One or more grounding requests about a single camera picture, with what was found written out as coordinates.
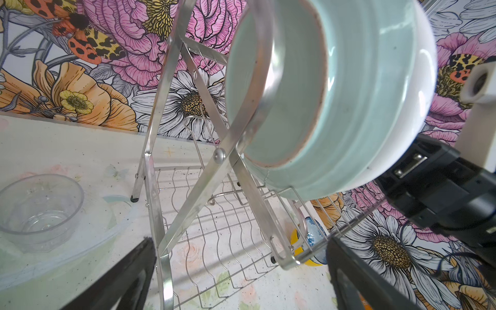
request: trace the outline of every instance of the wire dish rack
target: wire dish rack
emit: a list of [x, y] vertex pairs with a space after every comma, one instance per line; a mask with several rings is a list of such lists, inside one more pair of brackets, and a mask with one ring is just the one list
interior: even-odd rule
[[[337, 227], [321, 202], [314, 200], [314, 206], [333, 225], [332, 234], [317, 225], [323, 236], [321, 241], [311, 245], [306, 238], [299, 238], [291, 244], [288, 225], [300, 236], [306, 236], [305, 217], [319, 222], [312, 204], [302, 201], [292, 187], [279, 192], [266, 188], [252, 177], [243, 162], [245, 148], [270, 111], [283, 71], [285, 45], [277, 3], [247, 0], [255, 19], [257, 61], [247, 96], [230, 126], [210, 96], [191, 54], [220, 65], [227, 65], [228, 57], [185, 37], [195, 3], [196, 0], [178, 3], [131, 196], [131, 201], [137, 202], [144, 183], [158, 257], [156, 271], [162, 309], [181, 308], [188, 302], [211, 308], [277, 265], [287, 270], [306, 262], [326, 247], [329, 238], [344, 235], [384, 202], [384, 198], [379, 198], [364, 203], [371, 207]], [[205, 165], [193, 136], [199, 166], [155, 167], [153, 145], [180, 55], [208, 113], [208, 117], [202, 111], [201, 117], [188, 118], [202, 118], [212, 124], [211, 134], [215, 130], [220, 143], [213, 143], [215, 150]], [[191, 128], [185, 127], [193, 135]], [[285, 191], [293, 191], [298, 200], [282, 198]], [[167, 206], [164, 210], [161, 199]], [[341, 212], [332, 199], [329, 201]], [[298, 248], [303, 250], [295, 255]]]

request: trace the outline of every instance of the white bowl exterior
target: white bowl exterior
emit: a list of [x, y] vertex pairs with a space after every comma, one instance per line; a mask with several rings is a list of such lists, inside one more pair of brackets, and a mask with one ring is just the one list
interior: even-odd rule
[[417, 1], [415, 13], [418, 32], [417, 55], [405, 104], [393, 130], [374, 160], [342, 190], [359, 187], [383, 174], [406, 152], [424, 125], [434, 96], [437, 50], [429, 21]]

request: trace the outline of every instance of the moth illustration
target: moth illustration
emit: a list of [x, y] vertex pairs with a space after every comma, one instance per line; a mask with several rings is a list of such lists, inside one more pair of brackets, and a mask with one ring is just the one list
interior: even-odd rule
[[93, 64], [102, 62], [102, 57], [116, 60], [125, 56], [124, 49], [112, 38], [90, 26], [90, 20], [77, 13], [74, 0], [26, 0], [26, 5], [45, 19], [58, 18], [53, 25], [54, 36], [72, 34], [68, 41], [70, 50], [78, 58]]

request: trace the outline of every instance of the bowl rim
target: bowl rim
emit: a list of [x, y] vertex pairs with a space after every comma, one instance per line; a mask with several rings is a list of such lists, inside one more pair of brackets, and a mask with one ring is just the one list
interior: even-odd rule
[[11, 183], [9, 185], [7, 185], [4, 189], [0, 190], [0, 197], [1, 195], [6, 192], [9, 188], [11, 188], [12, 186], [20, 183], [20, 182], [23, 182], [23, 181], [26, 181], [28, 179], [32, 179], [32, 178], [39, 178], [39, 177], [46, 177], [46, 176], [56, 176], [56, 177], [61, 177], [62, 179], [67, 179], [67, 180], [70, 180], [72, 181], [74, 184], [76, 184], [76, 188], [79, 189], [79, 191], [81, 192], [81, 201], [79, 202], [79, 205], [77, 206], [76, 210], [69, 216], [67, 217], [65, 220], [63, 220], [62, 222], [58, 223], [57, 225], [54, 225], [54, 226], [51, 226], [50, 228], [47, 228], [47, 229], [43, 229], [43, 230], [40, 230], [40, 231], [35, 231], [35, 232], [17, 232], [17, 231], [12, 231], [10, 229], [6, 229], [2, 226], [2, 223], [0, 223], [0, 231], [2, 232], [5, 232], [5, 233], [8, 233], [8, 234], [11, 234], [11, 235], [21, 235], [21, 236], [27, 236], [27, 235], [35, 235], [35, 234], [40, 234], [40, 233], [44, 233], [44, 232], [47, 232], [47, 231], [51, 231], [57, 227], [60, 227], [61, 225], [67, 223], [69, 220], [71, 220], [77, 213], [79, 213], [79, 211], [81, 210], [81, 207], [83, 205], [83, 201], [84, 201], [84, 190], [83, 188], [81, 187], [81, 185], [76, 182], [74, 179], [71, 179], [69, 177], [66, 177], [66, 176], [63, 176], [63, 175], [58, 175], [58, 174], [40, 174], [40, 175], [34, 175], [34, 176], [30, 176], [30, 177], [27, 177], [27, 178], [22, 178], [20, 180], [17, 180], [15, 181], [14, 183]]
[[[315, 108], [315, 112], [313, 114], [312, 118], [312, 123], [308, 130], [306, 131], [305, 137], [299, 141], [298, 144], [294, 147], [294, 149], [291, 152], [288, 152], [288, 154], [285, 155], [285, 158], [279, 159], [277, 162], [273, 163], [266, 163], [262, 162], [259, 160], [256, 160], [250, 155], [248, 155], [245, 152], [245, 157], [250, 160], [250, 162], [254, 163], [258, 167], [262, 167], [264, 169], [277, 169], [277, 168], [282, 168], [288, 164], [290, 164], [292, 161], [294, 161], [302, 152], [305, 151], [306, 147], [308, 146], [312, 136], [316, 133], [317, 130], [317, 125], [318, 121], [320, 119], [320, 116], [325, 113], [326, 107], [329, 108], [329, 102], [326, 102], [325, 98], [328, 95], [329, 90], [327, 89], [327, 77], [329, 76], [329, 62], [331, 61], [329, 54], [328, 54], [328, 49], [327, 49], [327, 36], [329, 34], [326, 34], [326, 30], [324, 29], [324, 25], [321, 20], [321, 15], [318, 14], [317, 7], [315, 7], [314, 3], [311, 0], [299, 0], [297, 1], [303, 8], [307, 10], [312, 15], [312, 18], [315, 22], [316, 29], [318, 30], [318, 35], [320, 37], [320, 41], [317, 42], [318, 44], [318, 49], [322, 54], [322, 63], [321, 66], [323, 68], [322, 70], [322, 79], [320, 79], [320, 84], [319, 88], [319, 100], [317, 103], [317, 106]], [[243, 21], [247, 18], [247, 16], [251, 14], [250, 8], [246, 6], [246, 9], [243, 10], [243, 13], [241, 15], [241, 18], [238, 21], [238, 25], [241, 25]], [[284, 23], [287, 22], [284, 18], [280, 19], [280, 24], [284, 27]], [[239, 31], [235, 31], [234, 37], [232, 42], [236, 40], [236, 37], [239, 37]], [[227, 84], [229, 83], [229, 79], [226, 79], [224, 89], [227, 89]]]

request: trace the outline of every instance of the plastic container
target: plastic container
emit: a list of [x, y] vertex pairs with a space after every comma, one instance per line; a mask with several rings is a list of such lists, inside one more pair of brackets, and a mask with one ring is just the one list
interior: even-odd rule
[[0, 191], [0, 230], [24, 253], [50, 252], [79, 223], [81, 186], [61, 175], [36, 175]]
[[[100, 195], [89, 186], [91, 182], [89, 178], [80, 181], [81, 186], [88, 190], [85, 190], [82, 210], [78, 213], [80, 221], [74, 233], [68, 242], [52, 251], [23, 253], [8, 240], [8, 234], [0, 231], [0, 248], [3, 251], [0, 255], [0, 300], [9, 296], [11, 301], [6, 309], [34, 309], [36, 305], [39, 307], [40, 299], [46, 295], [55, 300], [53, 307], [46, 306], [44, 309], [59, 309], [77, 295], [66, 299], [64, 292], [81, 289], [88, 279], [94, 280], [101, 276], [98, 270], [106, 253], [112, 249], [112, 240], [137, 218], [142, 205], [131, 204], [129, 196]], [[99, 186], [98, 190], [107, 192], [108, 189]], [[61, 277], [61, 273], [66, 274], [63, 270], [71, 271]], [[39, 283], [47, 281], [53, 286], [41, 290]], [[22, 298], [21, 293], [14, 293], [17, 289], [21, 292], [34, 290], [36, 293], [31, 292], [29, 298]]]

